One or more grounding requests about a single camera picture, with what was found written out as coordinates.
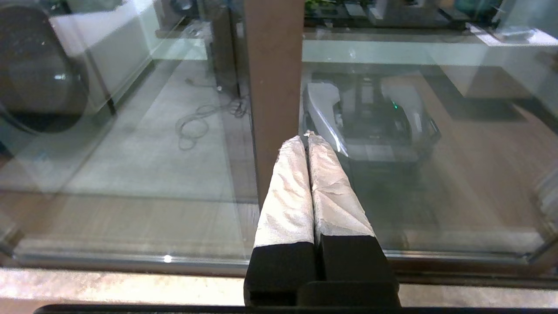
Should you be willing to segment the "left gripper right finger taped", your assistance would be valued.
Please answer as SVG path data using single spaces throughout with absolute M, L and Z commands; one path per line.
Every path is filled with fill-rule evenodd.
M 315 232 L 326 281 L 398 281 L 331 145 L 307 132 Z

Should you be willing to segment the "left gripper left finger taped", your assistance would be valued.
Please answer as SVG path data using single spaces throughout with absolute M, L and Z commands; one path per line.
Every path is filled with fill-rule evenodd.
M 313 201 L 301 137 L 281 145 L 244 280 L 247 306 L 291 306 L 318 279 Z

